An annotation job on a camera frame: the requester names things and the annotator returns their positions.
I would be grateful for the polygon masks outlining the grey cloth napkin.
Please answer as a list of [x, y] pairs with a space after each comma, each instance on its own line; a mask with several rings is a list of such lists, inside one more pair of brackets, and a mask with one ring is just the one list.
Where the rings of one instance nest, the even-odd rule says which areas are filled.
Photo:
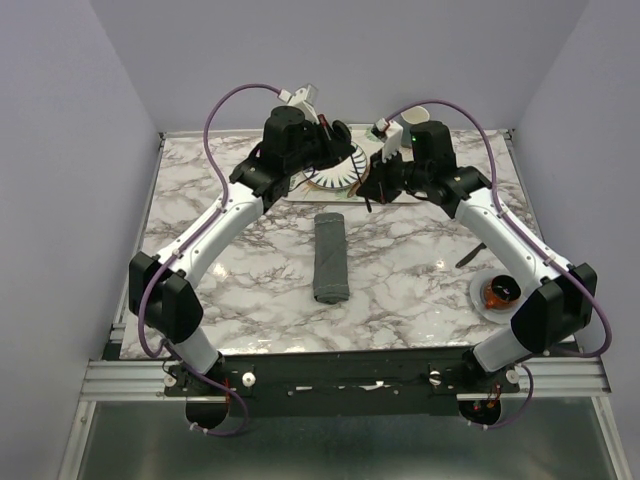
[[344, 216], [321, 213], [314, 217], [313, 296], [322, 304], [334, 305], [350, 296], [347, 265], [347, 241]]

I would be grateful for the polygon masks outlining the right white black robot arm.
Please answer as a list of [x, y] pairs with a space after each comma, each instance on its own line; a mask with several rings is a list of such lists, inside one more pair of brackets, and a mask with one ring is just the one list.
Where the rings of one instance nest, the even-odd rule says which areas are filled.
[[399, 123], [380, 120], [372, 132], [382, 147], [371, 155], [357, 195], [388, 204], [406, 193], [439, 206], [486, 245], [520, 288], [524, 301], [509, 325], [466, 354], [459, 371], [467, 389], [485, 390], [496, 371], [552, 349], [589, 324], [595, 271], [586, 263], [573, 265], [512, 217], [477, 168], [458, 166], [446, 125], [427, 121], [412, 126], [410, 161], [400, 152]]

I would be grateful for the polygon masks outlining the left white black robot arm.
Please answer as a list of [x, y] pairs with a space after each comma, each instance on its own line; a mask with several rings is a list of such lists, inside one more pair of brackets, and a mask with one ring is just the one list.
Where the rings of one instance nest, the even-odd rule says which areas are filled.
[[163, 250], [139, 252], [130, 261], [130, 311], [139, 327], [161, 334], [165, 347], [189, 369], [187, 382], [197, 393], [214, 393], [222, 380], [222, 355], [200, 326], [203, 308], [195, 292], [209, 266], [287, 196], [292, 177], [307, 169], [333, 168], [354, 151], [343, 122], [329, 122], [323, 115], [309, 119], [299, 107], [276, 107], [261, 141], [225, 177], [214, 204]]

